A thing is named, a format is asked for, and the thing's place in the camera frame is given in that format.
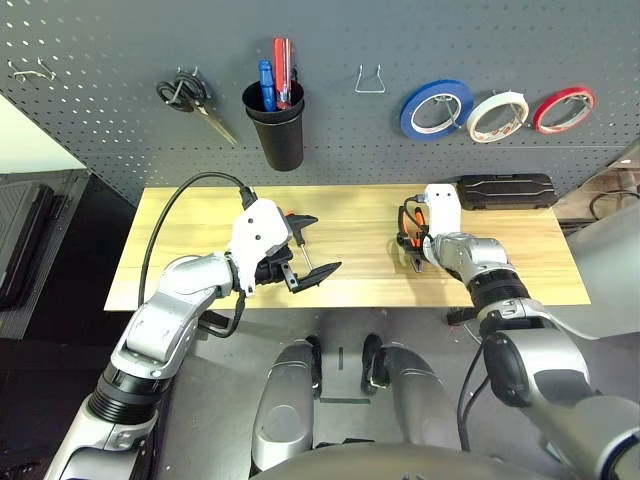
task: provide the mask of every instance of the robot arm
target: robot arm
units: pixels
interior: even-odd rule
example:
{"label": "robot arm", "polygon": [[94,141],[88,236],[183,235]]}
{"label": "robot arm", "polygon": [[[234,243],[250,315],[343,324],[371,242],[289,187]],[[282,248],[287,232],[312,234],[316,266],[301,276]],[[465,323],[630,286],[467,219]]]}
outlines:
{"label": "robot arm", "polygon": [[45,479],[129,479],[155,426],[158,404],[193,343],[198,318],[213,301],[237,290],[243,302],[255,294],[256,283],[285,279],[296,293],[340,266],[318,267],[298,279],[288,265],[291,236],[276,204],[255,199],[234,221],[228,252],[172,262],[157,291],[133,314]]}
{"label": "robot arm", "polygon": [[424,257],[469,291],[494,394],[520,408],[581,478],[637,478],[638,405],[591,389],[580,351],[530,298],[502,245],[460,232],[452,185],[429,185],[424,197]]}

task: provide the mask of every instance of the wooden tabletop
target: wooden tabletop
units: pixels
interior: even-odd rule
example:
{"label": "wooden tabletop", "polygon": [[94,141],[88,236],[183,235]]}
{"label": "wooden tabletop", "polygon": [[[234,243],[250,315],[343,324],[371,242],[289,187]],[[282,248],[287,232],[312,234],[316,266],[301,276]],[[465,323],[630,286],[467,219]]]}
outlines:
{"label": "wooden tabletop", "polygon": [[[175,188],[147,188],[105,305],[135,310],[140,264],[160,211]],[[395,243],[398,206],[424,185],[345,185],[256,187],[284,211],[313,215],[304,230],[314,266],[342,261],[320,287],[292,294],[284,284],[258,286],[247,308],[467,306],[462,284],[425,264],[415,273]],[[158,236],[147,280],[147,298],[172,260],[224,251],[231,224],[242,211],[237,188],[194,187],[176,202]],[[589,296],[551,209],[462,212],[462,230],[498,239],[531,296],[546,305],[588,304]],[[308,269],[292,240],[293,270]],[[213,308],[233,308],[236,295]]]}

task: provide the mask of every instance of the metal hook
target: metal hook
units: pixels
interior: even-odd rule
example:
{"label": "metal hook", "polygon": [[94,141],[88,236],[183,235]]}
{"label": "metal hook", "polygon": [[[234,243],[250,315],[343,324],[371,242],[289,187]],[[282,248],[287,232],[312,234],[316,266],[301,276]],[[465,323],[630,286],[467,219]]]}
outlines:
{"label": "metal hook", "polygon": [[384,82],[382,81],[382,77],[380,76],[380,64],[378,64],[378,69],[376,70],[376,77],[382,86],[381,90],[360,90],[360,81],[362,80],[362,64],[360,64],[360,68],[358,68],[358,80],[356,80],[356,93],[385,93],[387,91],[387,87],[385,87]]}
{"label": "metal hook", "polygon": [[516,110],[516,107],[513,106],[513,103],[509,104],[509,108],[511,108],[511,111],[513,112],[513,114],[515,115],[516,118],[516,122],[518,122],[520,124],[521,127],[529,127],[531,125],[523,122],[522,120],[520,120],[520,114],[518,113],[518,111]]}
{"label": "metal hook", "polygon": [[451,102],[453,98],[451,98],[451,96],[449,95],[438,95],[437,97],[433,97],[433,99],[436,101],[436,103],[445,102],[452,125],[456,128],[462,128],[462,125],[458,125],[458,123],[456,123],[456,119],[453,118],[453,112],[451,111],[451,106],[449,105],[449,102]]}
{"label": "metal hook", "polygon": [[596,117],[598,121],[600,122],[602,121],[600,120],[600,116],[596,113],[596,111],[593,109],[593,107],[589,103],[588,97],[586,95],[573,95],[571,97],[565,98],[564,102],[562,103],[566,104],[566,103],[569,103],[569,101],[571,100],[584,103],[584,106],[587,107],[591,113],[593,113],[593,116]]}
{"label": "metal hook", "polygon": [[[178,74],[183,73],[182,67],[178,65]],[[191,75],[192,77],[197,77],[198,76],[198,66],[196,65],[193,68],[193,72],[189,73],[189,75]],[[174,103],[177,103],[177,99],[178,99],[178,95],[180,95],[180,90],[182,90],[182,86],[184,85],[184,80],[180,80],[178,82],[178,86],[176,87],[176,91],[173,93],[173,97],[171,97],[169,100],[165,100],[164,103],[166,103],[167,105],[173,105]]]}
{"label": "metal hook", "polygon": [[[494,95],[497,95],[495,89],[491,90],[491,91],[493,92]],[[529,128],[533,127],[533,125],[531,125],[530,123],[526,123],[526,122],[523,122],[522,120],[520,120],[520,114],[516,110],[516,107],[513,106],[513,103],[509,104],[509,108],[511,109],[511,111],[515,115],[515,121],[518,122],[521,127],[529,127]]]}
{"label": "metal hook", "polygon": [[7,65],[9,65],[9,68],[13,70],[11,76],[20,83],[24,83],[27,81],[27,75],[34,75],[38,78],[46,78],[50,82],[53,82],[56,78],[56,73],[53,70],[50,70],[40,57],[38,57],[37,61],[40,68],[46,73],[37,72],[35,70],[19,70],[11,60],[7,60]]}

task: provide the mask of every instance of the orange pliers handle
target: orange pliers handle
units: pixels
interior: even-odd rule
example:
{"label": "orange pliers handle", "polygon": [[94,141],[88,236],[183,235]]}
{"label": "orange pliers handle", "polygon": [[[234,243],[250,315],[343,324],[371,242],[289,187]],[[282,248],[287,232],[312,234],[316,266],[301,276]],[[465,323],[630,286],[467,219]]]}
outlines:
{"label": "orange pliers handle", "polygon": [[[421,227],[424,227],[426,225],[425,221],[424,221],[424,214],[422,213],[422,209],[420,207],[416,207],[414,210],[414,218],[416,219],[416,222],[418,222],[418,225],[420,225]],[[412,224],[413,222],[411,222],[409,220],[409,217],[407,216],[406,212],[402,212],[402,232],[405,233],[408,237],[409,237],[409,241],[411,242],[411,245],[415,248],[421,248],[422,247],[422,229],[419,229],[416,234],[415,237],[409,235],[409,226]]]}

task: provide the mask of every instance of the gray pegboard wall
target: gray pegboard wall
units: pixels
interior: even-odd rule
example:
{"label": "gray pegboard wall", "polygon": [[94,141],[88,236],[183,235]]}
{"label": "gray pegboard wall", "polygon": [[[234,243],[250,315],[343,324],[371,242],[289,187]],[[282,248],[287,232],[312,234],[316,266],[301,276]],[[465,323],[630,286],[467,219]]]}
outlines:
{"label": "gray pegboard wall", "polygon": [[[639,134],[639,15],[637,0],[0,0],[0,93],[133,203],[144,186],[212,169],[253,185],[544,172],[564,193]],[[241,101],[277,34],[293,40],[306,92],[305,160],[288,173],[268,167]],[[6,60],[30,69],[37,57],[53,82],[9,77]],[[354,93],[361,63],[367,77],[382,65],[387,93]],[[239,146],[159,100],[155,83],[178,65],[199,67]],[[597,117],[484,145],[465,130],[433,143],[404,137],[401,105],[439,78],[467,83],[476,104],[492,90],[523,92],[532,110],[585,84]]]}

